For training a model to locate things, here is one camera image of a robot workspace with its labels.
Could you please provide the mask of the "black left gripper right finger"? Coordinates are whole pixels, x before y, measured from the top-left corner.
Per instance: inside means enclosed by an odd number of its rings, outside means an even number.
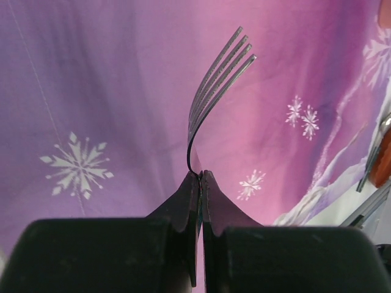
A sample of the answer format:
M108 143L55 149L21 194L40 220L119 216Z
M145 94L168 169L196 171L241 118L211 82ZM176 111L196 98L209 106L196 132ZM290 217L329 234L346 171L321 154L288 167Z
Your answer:
M202 180L207 292L389 292L390 274L353 227L263 226L240 210L214 175Z

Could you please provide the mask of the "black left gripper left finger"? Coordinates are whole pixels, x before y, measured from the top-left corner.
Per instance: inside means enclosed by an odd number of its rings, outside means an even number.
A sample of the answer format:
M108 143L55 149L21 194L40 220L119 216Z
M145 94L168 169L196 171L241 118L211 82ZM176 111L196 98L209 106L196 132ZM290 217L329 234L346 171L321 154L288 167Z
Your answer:
M23 231L2 292L191 292L200 232L199 177L143 218L42 219Z

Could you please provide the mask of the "orange plate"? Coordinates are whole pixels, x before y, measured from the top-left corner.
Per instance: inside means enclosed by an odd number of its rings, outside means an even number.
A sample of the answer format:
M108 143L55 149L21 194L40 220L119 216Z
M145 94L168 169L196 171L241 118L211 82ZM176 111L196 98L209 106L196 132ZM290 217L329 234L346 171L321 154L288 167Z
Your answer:
M390 0L381 1L378 22L381 28L390 29ZM381 140L380 152L369 176L376 188L383 186L390 178L390 118L387 121L389 124Z

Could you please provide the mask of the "purple pink snowflake placemat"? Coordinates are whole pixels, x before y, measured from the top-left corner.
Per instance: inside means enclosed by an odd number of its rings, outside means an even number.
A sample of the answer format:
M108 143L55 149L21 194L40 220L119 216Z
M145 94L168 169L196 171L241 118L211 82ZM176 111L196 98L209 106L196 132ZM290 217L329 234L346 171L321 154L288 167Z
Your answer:
M310 220L359 180L389 94L380 5L2 1L2 253L34 220L142 217L171 195L193 96L238 27L257 59L195 149L254 220Z

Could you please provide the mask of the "knife with teal handle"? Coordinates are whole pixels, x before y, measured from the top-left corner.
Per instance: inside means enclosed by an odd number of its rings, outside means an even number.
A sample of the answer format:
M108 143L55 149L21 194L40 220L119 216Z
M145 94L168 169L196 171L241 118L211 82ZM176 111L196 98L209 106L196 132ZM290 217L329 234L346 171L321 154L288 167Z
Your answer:
M364 188L364 185L365 185L365 183L369 177L369 174L371 172L371 169L373 168L373 165L375 164L377 156L380 152L381 142L382 142L386 132L389 129L390 129L390 114L387 114L379 124L378 132L377 132L375 140L373 142L372 149L370 151L370 154L368 155L364 175L358 183L358 186L356 188L356 192L361 193L362 189Z

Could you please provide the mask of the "fork with teal handle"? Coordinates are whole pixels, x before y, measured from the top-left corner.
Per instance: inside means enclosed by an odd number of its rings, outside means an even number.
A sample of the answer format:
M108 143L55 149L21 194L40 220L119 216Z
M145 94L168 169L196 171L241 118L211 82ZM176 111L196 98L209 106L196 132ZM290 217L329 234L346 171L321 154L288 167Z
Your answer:
M249 53L252 44L248 38L243 34L243 28L238 27L205 73L190 107L186 163L188 170L195 176L197 191L191 197L191 204L196 212L199 212L202 201L200 180L203 170L194 141L213 108L256 60L256 55Z

